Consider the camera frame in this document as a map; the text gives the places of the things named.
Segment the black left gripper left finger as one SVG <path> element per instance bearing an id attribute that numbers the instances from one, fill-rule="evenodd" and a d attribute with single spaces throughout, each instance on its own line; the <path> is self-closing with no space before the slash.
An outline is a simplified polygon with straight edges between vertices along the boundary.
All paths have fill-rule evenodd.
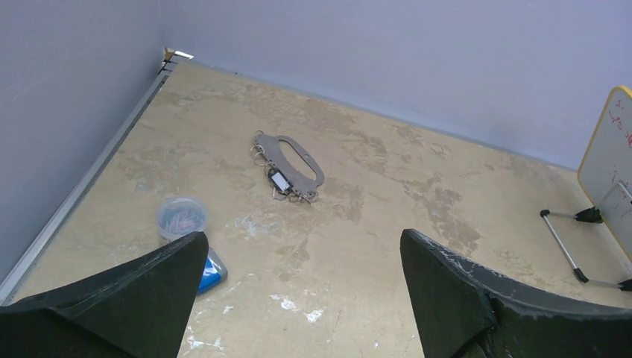
<path id="1" fill-rule="evenodd" d="M 190 233 L 1 307 L 2 357 L 176 357 L 209 244 Z"/>

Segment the black key tag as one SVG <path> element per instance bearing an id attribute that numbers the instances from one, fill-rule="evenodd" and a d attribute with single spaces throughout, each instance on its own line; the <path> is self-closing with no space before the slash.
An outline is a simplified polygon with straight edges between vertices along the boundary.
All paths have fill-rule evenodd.
<path id="1" fill-rule="evenodd" d="M 267 176 L 277 193 L 287 195 L 292 191 L 291 181 L 278 168 L 269 169 Z"/>

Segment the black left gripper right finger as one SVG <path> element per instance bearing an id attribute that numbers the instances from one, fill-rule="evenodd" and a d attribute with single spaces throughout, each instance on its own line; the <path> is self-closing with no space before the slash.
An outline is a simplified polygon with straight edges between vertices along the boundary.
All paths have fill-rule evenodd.
<path id="1" fill-rule="evenodd" d="M 426 357 L 629 357 L 631 311 L 526 285 L 414 229 L 400 255 Z"/>

